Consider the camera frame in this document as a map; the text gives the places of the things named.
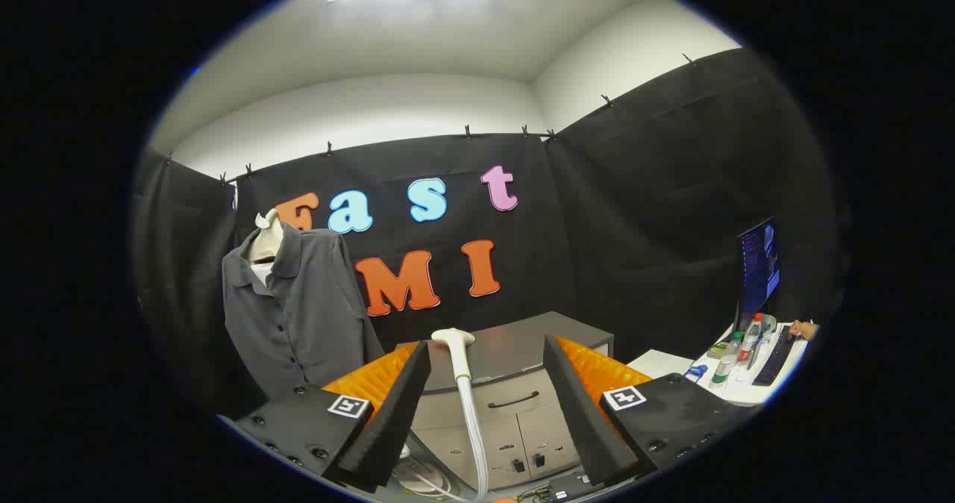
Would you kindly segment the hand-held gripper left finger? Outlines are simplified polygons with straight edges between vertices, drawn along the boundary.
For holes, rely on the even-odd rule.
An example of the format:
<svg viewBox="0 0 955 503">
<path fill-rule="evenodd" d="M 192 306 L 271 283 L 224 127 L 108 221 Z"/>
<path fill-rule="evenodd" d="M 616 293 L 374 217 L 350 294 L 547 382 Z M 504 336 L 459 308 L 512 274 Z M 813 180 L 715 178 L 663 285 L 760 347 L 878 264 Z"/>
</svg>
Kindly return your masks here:
<svg viewBox="0 0 955 503">
<path fill-rule="evenodd" d="M 300 475 L 373 494 L 399 462 L 431 369 L 428 344 L 416 341 L 253 408 L 231 429 Z"/>
</svg>

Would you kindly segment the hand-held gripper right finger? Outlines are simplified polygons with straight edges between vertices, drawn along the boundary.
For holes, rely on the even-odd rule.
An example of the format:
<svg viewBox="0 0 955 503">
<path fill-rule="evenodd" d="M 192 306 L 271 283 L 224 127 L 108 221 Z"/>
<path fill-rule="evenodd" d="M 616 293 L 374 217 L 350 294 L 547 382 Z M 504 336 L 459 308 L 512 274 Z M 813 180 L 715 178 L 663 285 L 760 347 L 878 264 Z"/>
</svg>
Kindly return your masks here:
<svg viewBox="0 0 955 503">
<path fill-rule="evenodd" d="M 546 336 L 542 359 L 593 484 L 675 468 L 754 414 L 680 373 L 649 378 L 565 337 Z"/>
</svg>

